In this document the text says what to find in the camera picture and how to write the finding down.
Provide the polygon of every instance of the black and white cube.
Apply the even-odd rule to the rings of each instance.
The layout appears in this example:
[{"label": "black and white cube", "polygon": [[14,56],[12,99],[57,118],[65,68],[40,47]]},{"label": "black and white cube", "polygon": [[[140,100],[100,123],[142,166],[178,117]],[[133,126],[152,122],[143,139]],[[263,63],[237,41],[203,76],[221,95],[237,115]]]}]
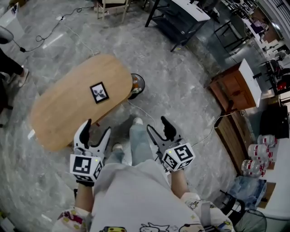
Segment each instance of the black and white cube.
[{"label": "black and white cube", "polygon": [[103,82],[90,86],[90,89],[97,104],[106,99],[109,99],[109,95],[105,89]]},{"label": "black and white cube", "polygon": [[95,182],[103,167],[100,157],[71,154],[70,173],[78,180]]},{"label": "black and white cube", "polygon": [[189,143],[182,144],[164,152],[162,160],[166,163],[173,171],[177,171],[188,166],[193,159],[195,154]]}]

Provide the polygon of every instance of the shoe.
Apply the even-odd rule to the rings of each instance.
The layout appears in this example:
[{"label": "shoe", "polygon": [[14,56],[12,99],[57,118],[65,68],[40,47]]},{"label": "shoe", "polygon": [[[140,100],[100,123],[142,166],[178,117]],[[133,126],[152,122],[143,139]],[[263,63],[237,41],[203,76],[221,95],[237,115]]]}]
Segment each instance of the shoe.
[{"label": "shoe", "polygon": [[141,125],[143,125],[143,121],[140,118],[134,118],[133,124],[141,124]]},{"label": "shoe", "polygon": [[114,151],[114,150],[116,150],[116,149],[121,149],[121,150],[123,150],[123,146],[122,146],[120,143],[116,143],[116,144],[113,146],[112,150]]},{"label": "shoe", "polygon": [[23,68],[24,69],[24,76],[21,77],[20,75],[18,75],[19,77],[19,83],[18,83],[18,86],[19,87],[22,87],[24,84],[25,84],[25,81],[27,79],[27,76],[28,76],[28,73],[29,73],[29,70],[27,68]]},{"label": "shoe", "polygon": [[13,73],[12,76],[10,76],[9,74],[5,72],[0,72],[0,74],[2,74],[5,77],[4,80],[6,81],[7,85],[9,85],[11,81],[14,79],[14,77],[16,76],[15,73]]}]

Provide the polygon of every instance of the black pants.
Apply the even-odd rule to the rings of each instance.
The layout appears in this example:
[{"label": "black pants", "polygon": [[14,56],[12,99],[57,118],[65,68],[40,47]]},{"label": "black pants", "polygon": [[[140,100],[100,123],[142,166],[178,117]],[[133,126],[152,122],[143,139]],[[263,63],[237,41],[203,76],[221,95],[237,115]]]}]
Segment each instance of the black pants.
[{"label": "black pants", "polygon": [[13,73],[20,75],[23,72],[23,68],[14,60],[6,56],[0,49],[0,72],[7,73],[10,76]]}]

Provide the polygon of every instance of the blue jeans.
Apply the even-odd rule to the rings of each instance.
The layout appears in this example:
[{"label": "blue jeans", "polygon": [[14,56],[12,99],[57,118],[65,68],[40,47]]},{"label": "blue jeans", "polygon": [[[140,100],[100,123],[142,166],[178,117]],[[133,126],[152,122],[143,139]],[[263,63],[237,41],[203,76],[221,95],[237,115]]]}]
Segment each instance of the blue jeans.
[{"label": "blue jeans", "polygon": [[[132,154],[132,166],[136,166],[146,160],[154,160],[148,141],[145,127],[141,124],[133,124],[130,128],[130,145]],[[122,163],[124,152],[122,149],[115,149],[106,164]]]}]

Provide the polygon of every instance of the white cable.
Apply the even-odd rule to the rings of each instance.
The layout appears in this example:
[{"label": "white cable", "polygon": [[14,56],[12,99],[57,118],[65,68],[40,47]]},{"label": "white cable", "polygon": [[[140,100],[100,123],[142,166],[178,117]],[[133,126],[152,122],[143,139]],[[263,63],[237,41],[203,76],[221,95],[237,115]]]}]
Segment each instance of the white cable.
[{"label": "white cable", "polygon": [[143,111],[149,118],[151,118],[152,120],[153,120],[153,122],[154,122],[154,128],[156,129],[156,122],[155,122],[155,120],[154,120],[154,118],[153,117],[151,117],[145,110],[143,110],[143,109],[141,109],[140,107],[138,107],[138,106],[135,106],[133,103],[131,103],[129,100],[127,100],[128,102],[129,102],[129,104],[130,105],[132,105],[133,107],[136,107],[137,109],[139,109],[139,110],[141,110],[141,111]]},{"label": "white cable", "polygon": [[83,44],[83,45],[85,45],[86,46],[86,48],[87,49],[89,49],[89,50],[91,50],[91,52],[92,52],[92,55],[93,56],[95,56],[95,54],[94,54],[94,51],[92,50],[92,49],[90,49],[83,41],[82,41],[82,38],[77,34],[77,33],[75,33],[70,27],[68,27],[66,24],[63,24],[66,28],[68,28],[68,29],[70,29],[71,31],[72,31],[72,33],[74,33],[74,34],[76,34],[79,38],[80,38],[80,40],[81,40],[81,43]]},{"label": "white cable", "polygon": [[246,112],[244,110],[240,110],[240,114],[241,114],[242,117],[244,117]]},{"label": "white cable", "polygon": [[216,122],[218,121],[219,118],[229,116],[229,115],[231,115],[231,114],[233,114],[233,113],[219,116],[219,117],[214,121],[214,123],[213,123],[213,127],[212,127],[210,133],[208,134],[208,136],[206,136],[203,140],[199,141],[198,143],[193,144],[191,147],[194,147],[195,145],[197,145],[197,144],[199,144],[199,143],[205,141],[205,140],[206,140],[206,139],[207,139],[207,138],[212,134],[212,132],[213,132],[213,128],[214,128],[214,124],[216,124]]}]

